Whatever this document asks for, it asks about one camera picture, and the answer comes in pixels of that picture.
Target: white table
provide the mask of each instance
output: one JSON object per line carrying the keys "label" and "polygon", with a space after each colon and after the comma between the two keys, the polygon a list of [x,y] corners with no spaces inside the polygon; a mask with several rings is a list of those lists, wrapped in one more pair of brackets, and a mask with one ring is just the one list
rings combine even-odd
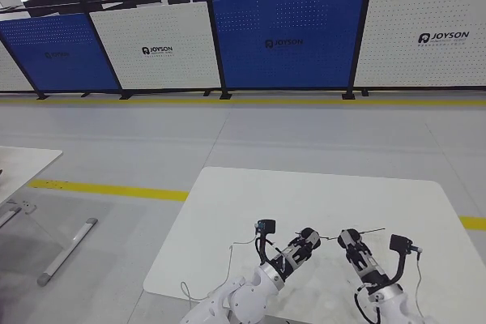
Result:
{"label": "white table", "polygon": [[[151,267],[147,292],[185,299],[203,297],[226,276],[234,241],[254,236],[254,223],[277,220],[271,241],[281,249],[304,227],[323,236],[343,228],[385,231],[364,235],[373,256],[392,277],[398,254],[390,234],[409,237],[424,252],[420,306],[440,323],[486,323],[486,268],[444,191],[432,181],[205,168],[198,177]],[[273,250],[268,252],[272,257]],[[231,276],[251,279],[253,245],[234,248]],[[416,256],[400,281],[416,312]],[[286,282],[268,314],[307,323],[364,323],[353,302],[360,280],[336,241],[323,241]]]}
{"label": "white table", "polygon": [[[0,147],[0,169],[3,170],[3,173],[0,176],[0,208],[8,202],[11,203],[11,208],[0,217],[0,227],[21,210],[19,204],[11,201],[11,197],[20,188],[29,183],[30,180],[49,167],[62,154],[62,151],[57,150]],[[25,207],[26,214],[36,221],[35,214],[33,214],[36,205],[29,202],[23,202],[21,206]],[[38,284],[40,286],[45,286],[97,220],[92,218],[89,219],[87,223],[81,227],[75,237],[66,237],[53,226],[45,224],[44,222],[36,222],[63,248],[63,251],[38,279]]]}

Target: yellow tape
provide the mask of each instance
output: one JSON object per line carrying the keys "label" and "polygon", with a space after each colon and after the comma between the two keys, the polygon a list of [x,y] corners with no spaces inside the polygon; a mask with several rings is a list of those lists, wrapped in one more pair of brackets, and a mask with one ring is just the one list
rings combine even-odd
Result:
{"label": "yellow tape", "polygon": [[465,229],[474,229],[478,231],[486,231],[486,218],[459,216]]}
{"label": "yellow tape", "polygon": [[[79,183],[54,180],[34,180],[29,183],[32,188],[77,191],[89,194],[111,194],[116,196],[174,200],[184,202],[188,192],[150,188],[125,187],[119,185],[96,185],[92,183]],[[465,229],[486,231],[486,218],[459,216]]]}
{"label": "yellow tape", "polygon": [[34,180],[31,181],[28,186],[32,188],[77,191],[89,194],[112,194],[126,197],[175,200],[178,202],[184,202],[189,194],[185,191],[135,188],[119,185],[95,185],[92,183],[53,180]]}
{"label": "yellow tape", "polygon": [[341,100],[341,99],[246,99],[233,97],[231,100],[208,98],[132,98],[117,99],[0,99],[0,104],[340,104],[340,105],[410,105],[410,106],[484,106],[486,100]]}

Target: joyson logo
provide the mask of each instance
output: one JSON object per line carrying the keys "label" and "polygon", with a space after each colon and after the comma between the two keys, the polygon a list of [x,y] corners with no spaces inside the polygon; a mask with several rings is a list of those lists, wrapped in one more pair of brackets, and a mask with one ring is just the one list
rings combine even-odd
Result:
{"label": "joyson logo", "polygon": [[164,54],[173,54],[172,46],[155,46],[155,47],[143,47],[143,53],[147,56],[164,56]]}
{"label": "joyson logo", "polygon": [[70,56],[70,53],[68,52],[54,52],[54,53],[49,53],[45,52],[45,57],[46,58],[68,58]]}
{"label": "joyson logo", "polygon": [[436,32],[433,36],[424,32],[418,39],[418,46],[428,45],[461,45],[470,36],[470,32]]}
{"label": "joyson logo", "polygon": [[290,45],[303,45],[304,40],[265,40],[265,48],[281,48]]}

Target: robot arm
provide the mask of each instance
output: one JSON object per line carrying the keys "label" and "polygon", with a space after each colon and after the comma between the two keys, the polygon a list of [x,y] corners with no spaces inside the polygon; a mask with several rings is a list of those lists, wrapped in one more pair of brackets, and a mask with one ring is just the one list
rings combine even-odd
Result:
{"label": "robot arm", "polygon": [[276,296],[284,287],[286,279],[311,258],[314,249],[320,246],[318,233],[305,228],[284,250],[268,259],[265,246],[267,234],[275,233],[274,220],[260,220],[256,225],[256,250],[261,264],[254,269],[254,277],[247,282],[243,277],[229,280],[218,288],[209,298],[202,301],[182,318],[181,324],[229,324],[227,310],[223,308],[225,299],[239,322],[259,323],[266,314],[267,301]]}
{"label": "robot arm", "polygon": [[399,262],[396,275],[390,279],[384,270],[377,264],[369,247],[362,242],[362,236],[355,229],[347,229],[340,233],[338,242],[346,250],[346,258],[355,268],[360,280],[369,293],[369,301],[377,303],[377,323],[371,321],[358,303],[358,292],[355,293],[355,303],[358,310],[369,324],[379,324],[381,316],[387,324],[434,324],[431,318],[409,313],[407,307],[408,296],[397,283],[405,268],[405,258],[411,252],[418,253],[418,260],[422,249],[414,246],[406,237],[392,235],[390,249],[398,252]]}

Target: floor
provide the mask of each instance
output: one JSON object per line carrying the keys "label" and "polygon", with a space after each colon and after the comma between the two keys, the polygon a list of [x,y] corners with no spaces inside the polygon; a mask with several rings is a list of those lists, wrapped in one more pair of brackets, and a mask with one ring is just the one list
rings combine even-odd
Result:
{"label": "floor", "polygon": [[[171,96],[122,104],[0,100],[0,145],[63,150],[44,179],[167,190],[190,190],[205,166],[433,180],[458,215],[486,217],[486,106],[406,104],[486,94],[386,93],[359,104],[302,104],[328,97],[338,99],[242,93],[234,98],[256,101],[214,103],[199,94],[180,96],[195,103]],[[260,103],[270,98],[280,104]],[[363,104],[378,99],[405,101]],[[142,288],[181,202],[31,188],[18,196],[63,232],[89,217],[99,223],[44,288],[36,278],[59,247],[24,213],[0,229],[0,323],[179,323],[187,313],[186,301]],[[469,234],[486,264],[486,232]]]}

